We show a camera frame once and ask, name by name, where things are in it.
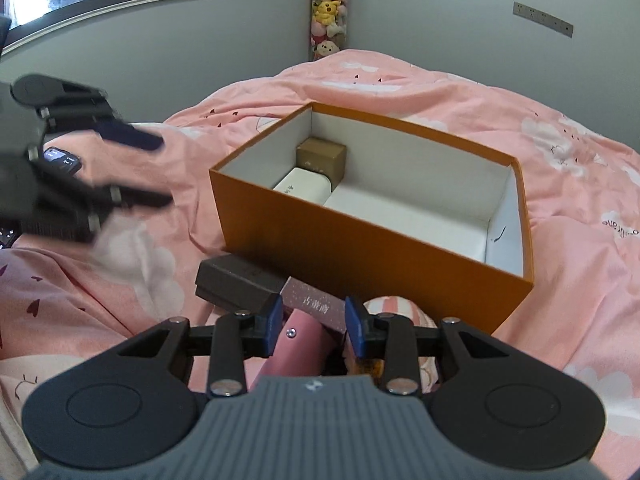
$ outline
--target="brown small box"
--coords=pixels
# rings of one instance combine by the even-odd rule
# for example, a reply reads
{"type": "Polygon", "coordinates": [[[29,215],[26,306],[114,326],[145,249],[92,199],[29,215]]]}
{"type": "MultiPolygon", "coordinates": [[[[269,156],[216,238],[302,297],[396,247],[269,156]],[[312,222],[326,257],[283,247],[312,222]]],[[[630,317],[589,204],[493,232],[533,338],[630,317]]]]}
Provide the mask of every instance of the brown small box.
{"type": "Polygon", "coordinates": [[[347,147],[337,142],[309,137],[296,149],[296,166],[325,175],[333,191],[344,177],[347,147]]]}

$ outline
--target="orange box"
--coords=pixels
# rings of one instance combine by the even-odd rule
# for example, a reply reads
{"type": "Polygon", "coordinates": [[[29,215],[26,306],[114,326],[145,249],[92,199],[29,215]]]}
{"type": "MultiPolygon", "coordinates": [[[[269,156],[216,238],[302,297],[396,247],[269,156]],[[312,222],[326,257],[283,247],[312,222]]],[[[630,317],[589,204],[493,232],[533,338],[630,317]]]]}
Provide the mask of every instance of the orange box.
{"type": "Polygon", "coordinates": [[[418,124],[317,103],[210,170],[226,249],[334,296],[402,296],[493,332],[533,287],[516,158],[418,124]],[[308,137],[347,146],[324,205],[273,190],[308,137]]]}

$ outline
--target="pink duvet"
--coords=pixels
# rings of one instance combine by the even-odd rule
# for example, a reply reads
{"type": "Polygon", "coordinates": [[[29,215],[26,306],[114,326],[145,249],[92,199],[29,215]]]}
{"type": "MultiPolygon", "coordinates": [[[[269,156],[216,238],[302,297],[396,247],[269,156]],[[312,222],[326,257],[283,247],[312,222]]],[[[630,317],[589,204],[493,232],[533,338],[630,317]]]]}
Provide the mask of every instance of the pink duvet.
{"type": "MultiPolygon", "coordinates": [[[[536,286],[496,335],[599,394],[607,429],[593,460],[611,478],[627,478],[640,466],[640,156],[509,91],[354,50],[233,84],[165,124],[143,126],[164,137],[158,153],[94,134],[55,140],[80,155],[83,178],[170,190],[175,206],[114,216],[92,247],[25,236],[0,251],[0,384],[9,411],[19,420],[35,383],[158,320],[216,319],[193,285],[200,260],[223,247],[207,170],[311,100],[426,124],[518,157],[536,286]]],[[[203,381],[199,362],[192,386],[203,381]]]]}

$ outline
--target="transparent tube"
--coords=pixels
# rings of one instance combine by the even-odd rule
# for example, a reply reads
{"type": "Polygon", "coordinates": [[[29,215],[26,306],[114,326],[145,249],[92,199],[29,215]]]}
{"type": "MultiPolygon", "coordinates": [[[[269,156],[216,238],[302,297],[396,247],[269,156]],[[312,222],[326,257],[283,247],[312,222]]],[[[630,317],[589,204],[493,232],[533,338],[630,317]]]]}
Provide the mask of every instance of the transparent tube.
{"type": "Polygon", "coordinates": [[[312,0],[312,59],[335,54],[346,48],[348,0],[312,0]]]}

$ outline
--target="metal screw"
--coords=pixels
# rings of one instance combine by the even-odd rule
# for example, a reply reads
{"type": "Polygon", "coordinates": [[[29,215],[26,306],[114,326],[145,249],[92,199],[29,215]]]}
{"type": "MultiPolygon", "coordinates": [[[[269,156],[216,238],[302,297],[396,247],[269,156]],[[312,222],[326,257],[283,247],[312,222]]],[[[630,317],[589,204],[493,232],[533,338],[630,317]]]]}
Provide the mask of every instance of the metal screw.
{"type": "Polygon", "coordinates": [[[111,201],[113,203],[119,204],[122,202],[122,193],[120,193],[120,188],[118,186],[111,186],[109,188],[109,192],[111,193],[111,201]]]}
{"type": "Polygon", "coordinates": [[[87,223],[89,224],[89,231],[91,231],[92,233],[97,233],[100,231],[100,217],[97,214],[91,213],[87,217],[87,223]]]}
{"type": "Polygon", "coordinates": [[[27,149],[27,156],[29,157],[29,160],[33,162],[40,158],[40,152],[36,146],[29,146],[27,149]]]}
{"type": "Polygon", "coordinates": [[[242,384],[234,379],[221,379],[211,383],[209,388],[217,397],[233,397],[240,393],[242,384]]]}
{"type": "Polygon", "coordinates": [[[386,384],[386,390],[394,395],[411,395],[418,390],[418,383],[412,379],[398,377],[386,384]]]}

